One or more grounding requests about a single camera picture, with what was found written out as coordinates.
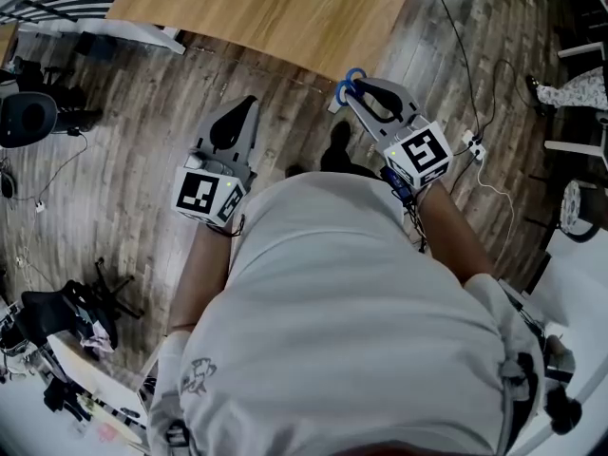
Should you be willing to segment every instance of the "power strip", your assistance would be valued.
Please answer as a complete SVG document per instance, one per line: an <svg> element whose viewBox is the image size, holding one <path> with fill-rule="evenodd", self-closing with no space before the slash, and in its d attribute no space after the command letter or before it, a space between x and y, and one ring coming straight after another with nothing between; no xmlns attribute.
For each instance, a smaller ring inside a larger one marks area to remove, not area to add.
<svg viewBox="0 0 608 456"><path fill-rule="evenodd" d="M475 156L475 161L481 162L485 157L485 148L475 140L475 135L470 130L467 130L463 135L463 143L468 147L468 151Z"/></svg>

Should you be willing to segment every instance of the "cloth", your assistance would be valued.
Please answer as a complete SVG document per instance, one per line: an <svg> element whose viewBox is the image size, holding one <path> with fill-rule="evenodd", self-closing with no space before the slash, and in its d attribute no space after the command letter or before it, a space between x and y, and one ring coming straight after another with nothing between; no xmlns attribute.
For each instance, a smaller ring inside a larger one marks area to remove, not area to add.
<svg viewBox="0 0 608 456"><path fill-rule="evenodd" d="M81 339L80 344L84 347L97 348L102 352L114 352L110 342L110 335L99 321L93 323L93 335L90 338Z"/></svg>
<svg viewBox="0 0 608 456"><path fill-rule="evenodd" d="M552 86L539 86L537 96L541 103L555 107L591 106L608 111L608 94L606 94L602 67L577 76L560 89Z"/></svg>
<svg viewBox="0 0 608 456"><path fill-rule="evenodd" d="M153 454L171 454L168 439L205 455L323 456L384 441L496 452L502 365L527 352L540 378L543 368L494 279L463 289L418 254L380 180L303 174L244 214L225 291L190 336L162 347ZM176 437L181 421L188 433Z"/></svg>

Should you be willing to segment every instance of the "wooden floor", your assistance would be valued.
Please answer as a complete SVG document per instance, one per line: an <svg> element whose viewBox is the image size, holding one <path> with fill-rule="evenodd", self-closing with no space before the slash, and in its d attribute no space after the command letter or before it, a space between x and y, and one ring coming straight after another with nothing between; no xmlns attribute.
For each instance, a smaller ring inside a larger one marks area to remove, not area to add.
<svg viewBox="0 0 608 456"><path fill-rule="evenodd" d="M492 113L492 72L499 58L519 71L517 86L528 98L528 72L556 83L557 0L446 0L463 35L473 73L473 89L485 124ZM175 169L193 145L197 122L218 104L244 94L261 101L261 120L252 165L259 191L283 177L293 162L316 168L329 143L329 131L349 110L326 111L334 83L295 66L242 47L187 35L188 50L169 50L120 42L111 63L71 56L74 39L21 34L17 55L44 65L75 69L71 82L104 110L101 124L88 133L88 149L68 164L42 195L47 210L35 216L33 201L0 206L0 253L9 270L9 294L58 289L70 279L90 280L93 262L105 257L110 279L133 275L124 292L145 309L141 321L119 323L122 347L113 361L137 370L161 338L167 310L185 261L195 223L171 212L169 195ZM455 34L438 0L408 0L399 17L378 74L404 84L427 115L445 127L453 148L460 135L476 129L468 98L465 63ZM543 185L527 178L546 176L542 141L545 129L534 110L518 97L514 76L501 67L496 86L496 118L484 133L488 149L482 180L508 191L516 219L498 272L521 288L534 272L544 231L523 216L548 220ZM36 195L60 164L81 150L82 138L51 136L32 146L2 151L19 185L19 196ZM354 125L351 155L377 168L372 141ZM468 162L456 161L446 185ZM491 255L503 248L510 221L504 197L477 185L473 165L454 198ZM31 268L18 269L17 256Z"/></svg>

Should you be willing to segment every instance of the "blue ring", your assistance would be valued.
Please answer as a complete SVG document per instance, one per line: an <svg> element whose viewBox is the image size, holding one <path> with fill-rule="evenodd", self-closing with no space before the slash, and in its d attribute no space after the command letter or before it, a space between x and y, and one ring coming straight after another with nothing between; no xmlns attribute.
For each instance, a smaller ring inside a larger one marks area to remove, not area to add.
<svg viewBox="0 0 608 456"><path fill-rule="evenodd" d="M356 72L358 72L362 78L368 77L366 72L363 69L361 69L361 67L354 67L353 69L351 69L349 72L346 73L346 80L350 81L352 83L352 75Z"/></svg>
<svg viewBox="0 0 608 456"><path fill-rule="evenodd" d="M338 86L335 88L335 100L338 102L338 104L340 106L348 105L348 103L342 101L342 98L340 97L340 93L342 92L343 87L345 87L347 90L349 90L351 92L356 92L356 90L354 89L354 86L352 85L352 82L347 81L347 80L342 80L340 83L338 83Z"/></svg>

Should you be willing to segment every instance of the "wooden table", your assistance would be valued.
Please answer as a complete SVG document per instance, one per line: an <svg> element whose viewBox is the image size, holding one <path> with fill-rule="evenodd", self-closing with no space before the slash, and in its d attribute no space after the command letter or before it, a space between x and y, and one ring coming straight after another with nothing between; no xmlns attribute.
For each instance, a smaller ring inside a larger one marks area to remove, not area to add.
<svg viewBox="0 0 608 456"><path fill-rule="evenodd" d="M406 0L116 0L109 19L189 30L332 80L373 72Z"/></svg>
<svg viewBox="0 0 608 456"><path fill-rule="evenodd" d="M16 35L17 24L0 26L0 67L9 61Z"/></svg>

